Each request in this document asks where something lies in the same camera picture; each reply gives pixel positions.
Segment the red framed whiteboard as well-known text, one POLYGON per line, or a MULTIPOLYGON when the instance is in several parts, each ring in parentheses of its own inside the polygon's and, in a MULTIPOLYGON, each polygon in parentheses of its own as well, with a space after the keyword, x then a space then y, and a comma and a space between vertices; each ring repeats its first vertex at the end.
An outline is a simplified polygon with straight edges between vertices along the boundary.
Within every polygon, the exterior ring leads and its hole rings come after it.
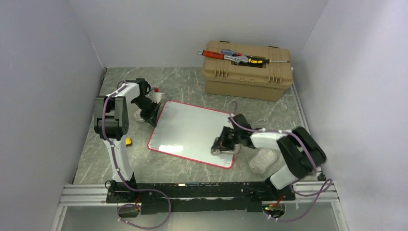
POLYGON ((168 100, 158 117, 147 147, 151 151, 230 169, 233 154, 211 154, 211 147, 224 127, 230 127, 229 114, 216 109, 168 100))

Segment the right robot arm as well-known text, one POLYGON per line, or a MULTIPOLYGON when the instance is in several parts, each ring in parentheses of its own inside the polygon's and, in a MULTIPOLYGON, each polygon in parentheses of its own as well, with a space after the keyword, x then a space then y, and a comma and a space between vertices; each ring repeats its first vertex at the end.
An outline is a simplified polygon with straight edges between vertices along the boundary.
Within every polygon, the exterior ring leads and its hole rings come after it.
POLYGON ((285 163, 266 180, 265 193, 271 200, 278 199, 285 187, 316 171, 327 161, 325 152, 304 127, 293 130, 252 128, 242 114, 230 116, 229 121, 232 127, 223 127, 211 153, 231 153, 238 145, 280 152, 285 163))

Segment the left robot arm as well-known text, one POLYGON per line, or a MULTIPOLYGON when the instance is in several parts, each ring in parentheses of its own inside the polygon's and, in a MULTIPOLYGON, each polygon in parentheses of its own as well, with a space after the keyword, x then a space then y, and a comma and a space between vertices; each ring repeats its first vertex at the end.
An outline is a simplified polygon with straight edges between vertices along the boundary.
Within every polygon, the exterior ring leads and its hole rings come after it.
POLYGON ((111 190, 119 192, 126 202, 134 201, 138 188, 134 171, 130 166, 126 148, 126 135, 129 130, 128 105, 136 105, 140 117, 152 127, 157 126, 161 94, 143 78, 122 80, 108 95, 95 99, 94 131, 105 144, 111 161, 113 176, 111 190))

